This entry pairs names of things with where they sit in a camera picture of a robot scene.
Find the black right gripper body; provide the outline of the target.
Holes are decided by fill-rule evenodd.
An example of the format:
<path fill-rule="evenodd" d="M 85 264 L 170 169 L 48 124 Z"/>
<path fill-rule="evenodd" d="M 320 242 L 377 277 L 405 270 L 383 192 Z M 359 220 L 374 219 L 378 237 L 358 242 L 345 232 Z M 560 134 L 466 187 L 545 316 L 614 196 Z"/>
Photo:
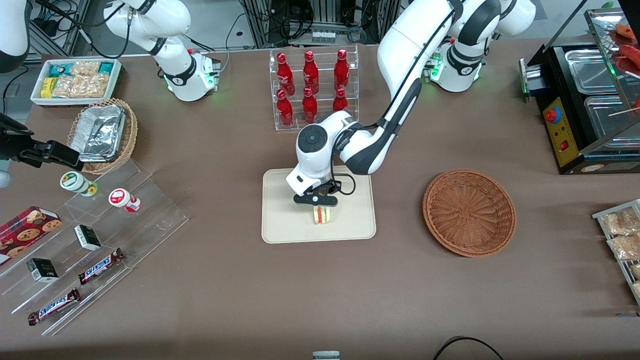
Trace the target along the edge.
<path fill-rule="evenodd" d="M 13 118 L 0 114 L 0 159 L 24 163 L 39 168 L 43 163 L 52 163 L 46 157 L 43 149 L 44 142 L 32 139 L 34 132 Z"/>

